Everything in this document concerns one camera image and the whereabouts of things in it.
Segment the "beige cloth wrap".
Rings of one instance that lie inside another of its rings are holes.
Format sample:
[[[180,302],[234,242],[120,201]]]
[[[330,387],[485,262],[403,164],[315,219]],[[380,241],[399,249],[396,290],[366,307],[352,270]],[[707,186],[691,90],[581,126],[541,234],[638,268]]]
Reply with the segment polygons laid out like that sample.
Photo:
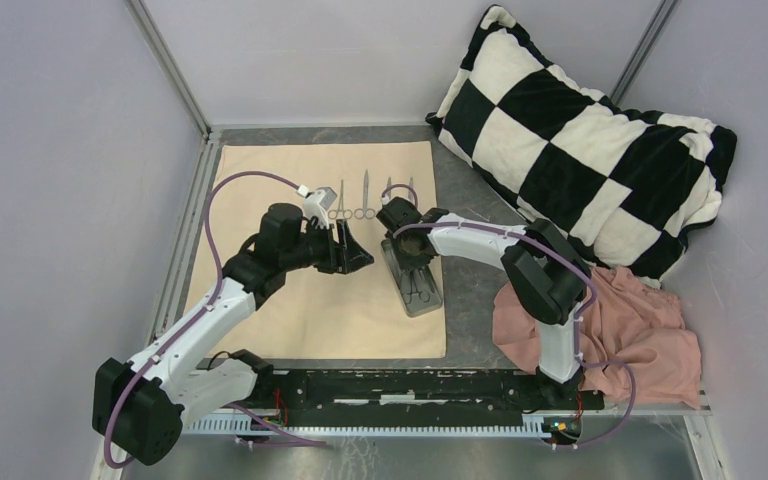
[[[331,187],[345,181],[345,207],[362,198],[370,176],[370,205],[380,206],[387,178],[394,197],[406,197],[409,179],[422,209],[436,205],[431,146],[410,143],[227,146],[215,182],[220,187],[210,213],[211,236],[222,259],[254,234],[274,203],[299,204],[293,184]],[[285,285],[219,343],[226,351],[247,349],[269,359],[436,359],[446,352],[445,312],[409,318],[380,248],[384,228],[375,219],[348,219],[354,238],[375,259],[350,275],[312,268],[290,272]]]

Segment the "pink crumpled cloth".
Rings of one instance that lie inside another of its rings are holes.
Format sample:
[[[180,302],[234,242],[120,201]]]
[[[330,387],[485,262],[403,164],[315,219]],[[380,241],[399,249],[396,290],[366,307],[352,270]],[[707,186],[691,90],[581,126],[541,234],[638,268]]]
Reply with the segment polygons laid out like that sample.
[[[677,404],[700,409],[701,351],[686,329],[679,298],[645,285],[625,267],[592,268],[595,305],[584,312],[580,345],[587,363],[619,360],[633,370],[636,404]],[[533,374],[540,345],[536,321],[520,305],[510,283],[494,299],[493,343],[519,369]],[[619,366],[588,369],[582,388],[610,402],[630,398],[631,383]]]

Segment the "black white checkered pillow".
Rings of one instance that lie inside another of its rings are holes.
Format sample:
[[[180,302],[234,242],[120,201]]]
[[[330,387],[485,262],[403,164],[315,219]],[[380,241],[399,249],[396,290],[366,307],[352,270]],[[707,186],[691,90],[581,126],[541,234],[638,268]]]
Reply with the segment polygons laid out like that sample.
[[[653,286],[691,232],[716,220],[737,147],[708,119],[621,109],[578,85],[499,5],[427,122],[525,219],[552,222],[586,261]]]

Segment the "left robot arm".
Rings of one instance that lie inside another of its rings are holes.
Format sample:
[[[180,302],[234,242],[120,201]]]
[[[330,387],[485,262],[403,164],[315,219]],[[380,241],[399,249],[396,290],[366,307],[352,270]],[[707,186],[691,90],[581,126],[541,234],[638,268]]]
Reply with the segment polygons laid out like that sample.
[[[104,438],[105,460],[126,466],[111,448],[153,465],[177,443],[182,431],[236,401],[266,405],[273,379],[243,360],[227,360],[205,373],[194,371],[208,352],[252,316],[285,285],[289,272],[312,267],[348,275],[373,264],[348,223],[314,217],[302,208],[271,205],[261,218],[251,249],[240,249],[219,269],[219,278],[159,340],[128,361],[106,360],[95,376],[92,426]]]

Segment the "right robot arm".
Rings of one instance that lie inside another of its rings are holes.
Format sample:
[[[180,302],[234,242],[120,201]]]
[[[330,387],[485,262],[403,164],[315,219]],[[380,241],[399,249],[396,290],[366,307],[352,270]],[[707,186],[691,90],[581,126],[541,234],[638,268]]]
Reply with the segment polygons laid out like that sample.
[[[577,396],[583,359],[574,324],[595,301],[596,289],[589,266],[550,221],[477,222],[440,208],[421,213],[404,198],[384,200],[376,217],[386,229],[397,279],[437,257],[504,271],[520,305],[537,323],[540,400],[562,408]]]

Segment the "metal instrument tray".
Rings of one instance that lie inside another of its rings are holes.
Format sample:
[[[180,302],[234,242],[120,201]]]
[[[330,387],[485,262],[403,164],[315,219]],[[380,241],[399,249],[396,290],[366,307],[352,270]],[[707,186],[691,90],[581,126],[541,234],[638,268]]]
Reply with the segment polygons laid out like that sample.
[[[385,265],[409,318],[416,318],[443,307],[442,293],[429,266],[414,270],[401,268],[392,242],[388,239],[381,241],[381,250]]]

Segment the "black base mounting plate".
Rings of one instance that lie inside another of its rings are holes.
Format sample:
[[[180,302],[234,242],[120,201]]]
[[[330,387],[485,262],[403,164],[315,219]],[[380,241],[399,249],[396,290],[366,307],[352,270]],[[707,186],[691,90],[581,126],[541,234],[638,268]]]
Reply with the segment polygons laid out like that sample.
[[[278,409],[289,427],[515,426],[522,415],[600,410],[602,394],[550,397],[547,383],[510,369],[290,369],[257,380],[243,400]]]

